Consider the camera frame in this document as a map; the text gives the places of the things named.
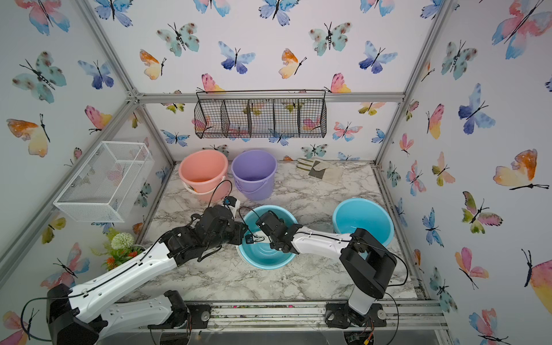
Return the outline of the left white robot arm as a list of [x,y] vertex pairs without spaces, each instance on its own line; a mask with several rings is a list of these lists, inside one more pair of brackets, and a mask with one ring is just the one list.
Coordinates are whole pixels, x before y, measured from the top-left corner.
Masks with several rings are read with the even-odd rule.
[[240,246],[248,226],[235,220],[235,214],[225,206],[207,208],[123,265],[74,287],[61,283],[51,288],[46,317],[51,342],[95,344],[141,326],[191,329],[192,312],[175,290],[138,303],[118,305],[117,301],[163,273],[192,260],[205,260],[225,244]]

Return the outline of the teal bucket with sticker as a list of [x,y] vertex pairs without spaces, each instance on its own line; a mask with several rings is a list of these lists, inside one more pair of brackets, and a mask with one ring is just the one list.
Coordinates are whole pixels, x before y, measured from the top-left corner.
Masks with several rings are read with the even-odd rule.
[[297,221],[294,215],[283,207],[274,205],[259,206],[243,216],[244,223],[247,224],[254,235],[255,243],[247,244],[246,239],[243,239],[237,250],[241,258],[253,267],[262,270],[277,270],[289,264],[296,255],[280,252],[270,247],[269,239],[256,224],[259,216],[268,211],[275,213],[279,219],[284,221],[286,226],[290,226]]

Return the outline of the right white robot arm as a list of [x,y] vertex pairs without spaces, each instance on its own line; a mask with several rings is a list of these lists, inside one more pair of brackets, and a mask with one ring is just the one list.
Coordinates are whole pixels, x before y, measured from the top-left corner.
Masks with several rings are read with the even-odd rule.
[[348,305],[355,313],[367,315],[372,304],[384,297],[397,259],[368,230],[358,228],[352,234],[326,234],[300,224],[288,226],[273,211],[262,214],[256,225],[269,238],[274,250],[339,261],[354,283]]

